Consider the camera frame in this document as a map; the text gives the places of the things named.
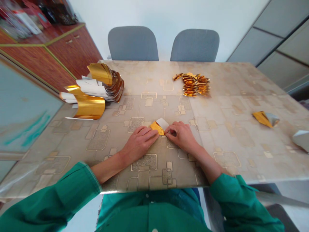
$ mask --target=gray chair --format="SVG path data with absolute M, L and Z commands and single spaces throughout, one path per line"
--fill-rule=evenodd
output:
M 219 41 L 218 33 L 213 30 L 181 31 L 174 40 L 171 61 L 214 62 Z
M 155 35 L 144 26 L 114 27 L 108 46 L 113 60 L 159 61 Z

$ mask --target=pile of folded gold paper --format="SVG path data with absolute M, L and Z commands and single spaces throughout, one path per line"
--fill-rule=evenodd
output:
M 66 118 L 97 120 L 105 110 L 105 101 L 120 101 L 124 89 L 120 74 L 103 63 L 87 67 L 91 77 L 82 76 L 81 80 L 76 81 L 77 84 L 64 87 L 68 93 L 60 93 L 61 99 L 78 108 L 73 118 Z
M 210 96 L 209 78 L 201 76 L 200 74 L 181 73 L 173 76 L 173 81 L 182 77 L 183 80 L 183 95 L 189 97 L 196 97 L 196 93 L 199 93 L 205 97 Z

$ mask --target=floor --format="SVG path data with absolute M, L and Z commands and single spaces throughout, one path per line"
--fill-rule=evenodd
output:
M 309 204 L 309 181 L 286 181 L 276 183 L 281 194 L 294 200 L 302 201 Z M 201 206 L 204 211 L 205 222 L 210 225 L 206 203 L 202 188 L 198 188 L 201 198 Z M 5 204 L 0 210 L 0 216 L 21 199 L 15 199 Z M 85 205 L 73 218 L 69 221 L 64 232 L 92 232 L 95 231 L 98 216 L 98 208 L 102 202 L 102 195 L 98 195 Z M 303 232 L 308 231 L 307 221 L 309 220 L 309 210 L 303 211 L 295 207 L 285 207 L 285 210 L 294 221 L 297 228 Z

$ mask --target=table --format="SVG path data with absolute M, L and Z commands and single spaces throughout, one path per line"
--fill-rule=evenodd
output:
M 140 125 L 158 118 L 190 125 L 199 144 L 231 174 L 248 184 L 309 179 L 309 156 L 291 141 L 309 130 L 309 111 L 249 63 L 100 61 L 125 81 L 119 103 L 107 103 L 97 121 L 68 120 L 65 104 L 23 160 L 0 186 L 0 197 L 17 198 L 56 183 L 78 161 L 94 165 L 121 150 Z M 185 97 L 177 73 L 211 79 L 211 96 Z M 252 117 L 277 115 L 273 129 Z M 189 188 L 208 182 L 193 156 L 160 136 L 148 153 L 103 184 L 103 193 Z

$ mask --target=person's right hand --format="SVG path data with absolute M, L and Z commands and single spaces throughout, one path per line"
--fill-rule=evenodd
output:
M 182 121 L 173 122 L 164 133 L 170 141 L 191 155 L 194 155 L 201 147 L 195 140 L 190 125 L 184 124 Z

